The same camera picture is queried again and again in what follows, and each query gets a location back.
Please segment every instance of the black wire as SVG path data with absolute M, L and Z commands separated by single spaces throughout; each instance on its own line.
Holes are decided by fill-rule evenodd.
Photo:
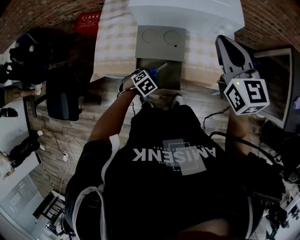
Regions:
M 210 134 L 210 138 L 213 135 L 220 135 L 220 136 L 226 137 L 227 139 L 230 139 L 232 141 L 240 142 L 240 143 L 248 145 L 248 146 L 250 146 L 252 148 L 258 149 L 258 150 L 260 150 L 262 152 L 263 155 L 265 155 L 272 162 L 272 164 L 274 164 L 274 165 L 277 164 L 277 162 L 274 160 L 274 157 L 271 154 L 267 153 L 265 150 L 263 150 L 263 149 L 255 146 L 254 144 L 252 144 L 252 143 L 250 143 L 250 142 L 248 142 L 248 141 L 246 141 L 244 139 L 241 139 L 239 137 L 236 137 L 236 136 L 233 136 L 233 135 L 229 135 L 229 134 L 226 134 L 226 133 L 221 133 L 221 132 L 218 132 L 218 131 L 212 132 Z
M 56 144 L 57 144 L 58 150 L 65 156 L 65 154 L 60 150 L 60 146 L 58 145 L 57 138 L 56 138 L 55 134 L 54 134 L 49 128 L 47 128 L 47 125 L 46 125 L 46 122 L 45 122 L 43 113 L 42 113 L 41 111 L 39 111 L 38 109 L 37 109 L 37 111 L 38 111 L 40 114 L 42 114 L 42 118 L 43 118 L 43 122 L 44 122 L 45 128 L 46 128 L 49 132 L 51 132 L 52 135 L 54 136 L 55 141 L 56 141 Z
M 299 134 L 298 134 L 298 133 L 295 133 L 295 135 L 290 136 L 290 137 L 284 139 L 284 140 L 282 141 L 282 144 L 285 142 L 285 140 L 291 139 L 291 138 L 296 137 L 296 136 L 299 136 Z
M 276 227 L 276 225 L 272 222 L 272 220 L 270 219 L 270 217 L 267 217 L 268 221 L 270 222 L 271 228 L 272 228 L 272 233 L 268 234 L 267 232 L 267 238 L 266 239 L 270 239 L 273 240 L 277 234 L 278 228 Z
M 225 109 L 223 109 L 222 111 L 220 111 L 220 112 L 215 112 L 215 113 L 213 113 L 213 114 L 211 114 L 211 115 L 208 115 L 207 117 L 205 117 L 204 118 L 204 122 L 203 122 L 203 131 L 205 132 L 205 120 L 206 119 L 208 119 L 208 118 L 210 118 L 210 117 L 212 117 L 212 116 L 214 116 L 214 115 L 217 115 L 217 114 L 222 114 L 222 113 L 225 113 L 227 110 L 229 110 L 230 109 L 230 107 L 226 107 Z
M 135 108 L 134 108 L 135 103 L 134 103 L 134 102 L 131 102 L 131 104 L 130 104 L 129 106 L 132 107 L 133 114 L 134 114 L 134 116 L 135 116 Z
M 258 153 L 257 153 L 258 157 L 259 157 L 259 151 L 260 151 L 261 146 L 262 146 L 262 141 L 260 141 L 260 143 L 259 143 L 259 150 L 258 150 Z

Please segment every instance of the brick wall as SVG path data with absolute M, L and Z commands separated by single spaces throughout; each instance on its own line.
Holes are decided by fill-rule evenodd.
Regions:
M 71 33 L 80 13 L 102 10 L 103 3 L 104 0 L 11 0 L 0 17 L 0 53 L 35 27 Z
M 34 27 L 72 32 L 78 15 L 102 9 L 104 0 L 11 0 L 0 18 L 0 53 Z M 241 0 L 245 28 L 236 40 L 256 50 L 294 45 L 300 51 L 297 0 Z
M 241 0 L 245 27 L 235 39 L 256 50 L 294 45 L 300 51 L 297 0 Z

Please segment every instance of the white device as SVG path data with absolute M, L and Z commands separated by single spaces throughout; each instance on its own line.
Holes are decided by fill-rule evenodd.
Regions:
M 129 0 L 138 25 L 184 28 L 210 38 L 245 26 L 240 0 Z
M 65 152 L 64 157 L 62 158 L 65 162 L 69 159 L 69 154 Z
M 224 94 L 236 115 L 258 113 L 270 105 L 264 79 L 233 78 Z

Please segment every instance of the hand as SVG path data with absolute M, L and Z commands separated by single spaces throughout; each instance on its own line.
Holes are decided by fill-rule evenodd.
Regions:
M 133 81 L 131 78 L 128 78 L 124 83 L 123 83 L 123 91 L 128 90 L 130 88 L 134 88 L 135 85 L 133 84 Z

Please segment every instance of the black sleeve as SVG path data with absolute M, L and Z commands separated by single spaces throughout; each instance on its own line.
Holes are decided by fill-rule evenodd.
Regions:
M 101 170 L 111 154 L 112 147 L 104 140 L 88 142 L 84 146 L 75 174 L 66 188 L 66 219 L 72 228 L 72 215 L 77 197 L 84 189 L 98 187 L 103 183 Z

